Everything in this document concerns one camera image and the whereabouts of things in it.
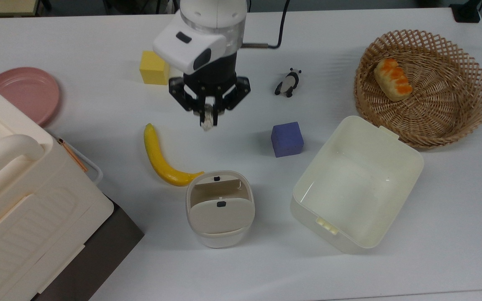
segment bread roll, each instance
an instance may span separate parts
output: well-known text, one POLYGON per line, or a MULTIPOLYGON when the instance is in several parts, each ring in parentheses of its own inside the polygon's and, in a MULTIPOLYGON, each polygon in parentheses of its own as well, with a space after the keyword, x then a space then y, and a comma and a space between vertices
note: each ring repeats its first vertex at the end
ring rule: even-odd
POLYGON ((412 86, 395 59, 383 59, 375 68, 375 80, 391 101, 400 101, 410 96, 412 86))

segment panda figurine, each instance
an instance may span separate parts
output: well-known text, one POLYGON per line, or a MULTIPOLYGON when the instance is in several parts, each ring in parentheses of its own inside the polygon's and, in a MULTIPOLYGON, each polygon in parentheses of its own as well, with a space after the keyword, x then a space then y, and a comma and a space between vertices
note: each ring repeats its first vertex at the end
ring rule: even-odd
POLYGON ((299 74, 301 74, 302 71, 293 68, 290 68, 289 71, 284 80, 276 87, 275 95, 285 93, 286 97, 292 97, 293 89, 297 88, 297 84, 299 84, 299 74))

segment plate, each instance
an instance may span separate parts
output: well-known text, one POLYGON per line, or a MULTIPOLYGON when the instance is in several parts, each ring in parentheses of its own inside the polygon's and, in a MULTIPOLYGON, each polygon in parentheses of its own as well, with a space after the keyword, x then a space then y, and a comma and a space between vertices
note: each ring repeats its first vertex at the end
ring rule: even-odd
POLYGON ((59 107, 59 86, 48 72, 20 67, 0 74, 0 94, 39 126, 59 107))

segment white plastic container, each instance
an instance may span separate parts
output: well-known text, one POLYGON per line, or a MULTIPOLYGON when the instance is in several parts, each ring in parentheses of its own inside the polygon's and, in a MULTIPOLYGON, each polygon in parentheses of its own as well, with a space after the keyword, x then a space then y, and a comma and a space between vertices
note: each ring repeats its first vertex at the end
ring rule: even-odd
POLYGON ((390 130, 345 118, 293 188, 291 213, 348 254, 382 240, 423 170, 390 130))
POLYGON ((237 244, 256 213, 247 179, 227 170, 195 178, 187 188, 186 208, 191 229, 212 248, 237 244))
POLYGON ((31 300, 113 204, 53 137, 0 95, 0 300, 31 300))

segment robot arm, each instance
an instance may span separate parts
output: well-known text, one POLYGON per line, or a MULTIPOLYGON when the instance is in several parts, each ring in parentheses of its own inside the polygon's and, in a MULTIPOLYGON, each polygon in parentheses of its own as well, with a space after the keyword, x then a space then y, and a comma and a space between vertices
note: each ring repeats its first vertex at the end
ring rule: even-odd
POLYGON ((169 92, 200 116, 201 125, 216 126, 218 115, 250 92, 248 78, 235 73, 246 12, 246 0, 181 0, 174 19, 153 42, 157 55, 184 72, 183 78, 169 80, 169 92), (206 97, 214 97, 213 105, 206 97))

